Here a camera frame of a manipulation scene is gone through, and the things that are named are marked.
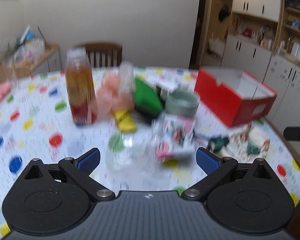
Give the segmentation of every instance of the red dot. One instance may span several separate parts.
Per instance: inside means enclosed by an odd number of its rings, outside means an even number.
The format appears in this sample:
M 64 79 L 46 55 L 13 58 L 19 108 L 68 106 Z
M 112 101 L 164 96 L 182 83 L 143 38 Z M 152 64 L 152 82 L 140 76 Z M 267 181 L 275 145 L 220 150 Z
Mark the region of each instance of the red dot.
M 40 94 L 43 94 L 43 93 L 46 92 L 47 90 L 48 90 L 48 87 L 47 87 L 47 86 L 44 86 L 44 87 L 40 87 L 39 92 L 40 92 Z
M 51 145 L 51 147 L 55 147 L 55 148 L 60 146 L 62 141 L 63 141 L 63 137 L 59 133 L 55 133 L 49 138 L 49 144 Z
M 11 122 L 16 121 L 19 118 L 19 116 L 20 116 L 19 111 L 14 111 L 10 116 L 10 121 Z
M 277 170 L 281 176 L 285 177 L 287 175 L 286 170 L 284 169 L 284 167 L 282 165 L 279 164 L 277 166 Z

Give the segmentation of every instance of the plastic bottle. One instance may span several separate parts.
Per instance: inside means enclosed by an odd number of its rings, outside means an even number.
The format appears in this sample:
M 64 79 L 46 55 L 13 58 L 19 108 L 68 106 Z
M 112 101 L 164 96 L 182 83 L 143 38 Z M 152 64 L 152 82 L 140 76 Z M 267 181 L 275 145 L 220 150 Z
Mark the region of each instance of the plastic bottle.
M 97 119 L 98 109 L 92 69 L 85 48 L 67 51 L 66 84 L 74 123 L 93 124 Z

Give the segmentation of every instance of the polka dot tablecloth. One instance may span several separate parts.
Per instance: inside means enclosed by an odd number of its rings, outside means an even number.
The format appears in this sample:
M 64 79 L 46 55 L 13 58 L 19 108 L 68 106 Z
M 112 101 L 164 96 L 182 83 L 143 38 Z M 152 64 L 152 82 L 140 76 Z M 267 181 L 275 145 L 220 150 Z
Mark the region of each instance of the polka dot tablecloth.
M 95 88 L 100 85 L 104 74 L 103 70 L 93 72 Z M 197 72 L 148 67 L 136 68 L 135 75 L 144 80 L 151 77 L 172 81 L 193 90 Z M 203 134 L 227 132 L 227 128 L 204 105 L 200 105 L 196 119 L 196 130 L 201 129 Z M 148 140 L 150 127 L 142 122 L 136 123 L 138 130 L 135 139 Z M 298 203 L 299 166 L 270 126 L 267 123 L 259 126 L 271 141 L 267 161 L 294 202 Z M 110 177 L 105 164 L 109 137 L 116 132 L 118 130 L 113 118 L 87 127 L 73 124 L 63 72 L 42 74 L 20 81 L 19 86 L 0 104 L 0 238 L 10 231 L 2 215 L 2 201 L 32 158 L 39 157 L 44 163 L 57 163 L 68 156 L 77 158 L 97 147 L 101 152 L 101 163 L 90 176 L 116 193 L 129 188 L 129 182 Z M 171 181 L 165 189 L 179 192 L 206 176 L 196 165 L 195 159 L 187 165 L 170 161 L 165 165 L 165 172 Z

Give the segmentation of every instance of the bottle cap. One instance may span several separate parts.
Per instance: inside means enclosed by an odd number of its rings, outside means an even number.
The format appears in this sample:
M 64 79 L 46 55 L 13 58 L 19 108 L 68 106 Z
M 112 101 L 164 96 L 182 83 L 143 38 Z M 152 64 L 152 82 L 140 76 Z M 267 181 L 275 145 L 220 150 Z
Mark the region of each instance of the bottle cap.
M 67 58 L 75 58 L 75 57 L 82 57 L 86 55 L 85 48 L 74 48 L 67 50 Z

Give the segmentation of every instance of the cardboard box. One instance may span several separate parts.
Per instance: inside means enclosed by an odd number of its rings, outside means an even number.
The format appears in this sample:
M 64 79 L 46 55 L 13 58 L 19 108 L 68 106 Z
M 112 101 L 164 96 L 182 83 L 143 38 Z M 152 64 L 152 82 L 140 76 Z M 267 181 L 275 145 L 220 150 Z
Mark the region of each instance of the cardboard box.
M 200 68 L 194 90 L 228 127 L 266 116 L 277 93 L 245 71 Z

